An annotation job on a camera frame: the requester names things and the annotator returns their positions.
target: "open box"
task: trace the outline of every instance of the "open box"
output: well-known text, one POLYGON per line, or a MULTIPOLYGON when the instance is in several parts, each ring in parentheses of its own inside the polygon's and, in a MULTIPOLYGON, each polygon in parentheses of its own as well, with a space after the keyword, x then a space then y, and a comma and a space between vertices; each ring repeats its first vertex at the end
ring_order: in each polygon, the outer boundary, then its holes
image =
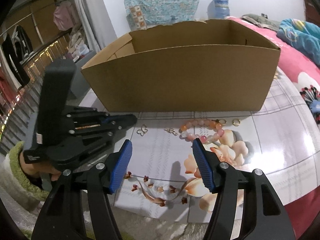
POLYGON ((258 111, 280 49, 232 20, 127 33, 82 67, 110 112, 258 111))

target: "person's wrist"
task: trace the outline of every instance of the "person's wrist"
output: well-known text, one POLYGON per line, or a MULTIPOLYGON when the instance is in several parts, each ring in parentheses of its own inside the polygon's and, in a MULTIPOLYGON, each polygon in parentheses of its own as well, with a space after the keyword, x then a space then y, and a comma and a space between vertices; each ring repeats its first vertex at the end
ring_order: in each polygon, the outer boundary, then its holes
POLYGON ((23 157, 23 152, 21 152, 19 154, 19 161, 20 161, 20 167, 21 167, 22 171, 25 174, 27 174, 27 175, 29 175, 29 176, 31 176, 33 178, 39 178, 40 177, 40 173, 35 170, 33 164, 25 163, 24 157, 23 157))

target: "teal blanket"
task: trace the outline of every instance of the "teal blanket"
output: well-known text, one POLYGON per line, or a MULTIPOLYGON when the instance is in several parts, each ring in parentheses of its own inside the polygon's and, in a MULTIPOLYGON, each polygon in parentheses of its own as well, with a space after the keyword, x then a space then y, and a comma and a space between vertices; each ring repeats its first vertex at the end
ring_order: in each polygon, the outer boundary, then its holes
POLYGON ((280 23, 277 37, 300 51, 320 68, 320 28, 317 25, 286 19, 280 23))

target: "silver hair clip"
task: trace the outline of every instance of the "silver hair clip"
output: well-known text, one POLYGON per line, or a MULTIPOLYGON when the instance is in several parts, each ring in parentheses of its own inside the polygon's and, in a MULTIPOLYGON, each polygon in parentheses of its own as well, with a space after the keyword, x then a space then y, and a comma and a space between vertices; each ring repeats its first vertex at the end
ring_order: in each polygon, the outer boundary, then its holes
POLYGON ((147 126, 143 124, 141 129, 137 130, 137 134, 144 136, 148 132, 147 126))
POLYGON ((165 128, 164 129, 168 133, 172 133, 174 136, 177 136, 177 132, 173 128, 165 128))

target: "orange bead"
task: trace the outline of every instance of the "orange bead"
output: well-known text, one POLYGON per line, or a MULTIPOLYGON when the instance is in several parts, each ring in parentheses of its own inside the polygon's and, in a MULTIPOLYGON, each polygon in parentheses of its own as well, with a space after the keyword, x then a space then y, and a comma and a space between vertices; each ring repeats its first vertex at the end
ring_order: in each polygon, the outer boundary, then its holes
POLYGON ((222 124, 221 124, 221 123, 217 123, 216 129, 217 129, 217 130, 220 130, 221 128, 222 128, 222 124))
POLYGON ((211 120, 210 123, 209 123, 209 126, 212 129, 216 128, 216 125, 217 125, 216 121, 213 121, 213 120, 211 120))
POLYGON ((181 130, 181 131, 186 131, 186 130, 188 130, 188 128, 186 127, 186 125, 182 125, 182 126, 180 127, 180 130, 181 130))

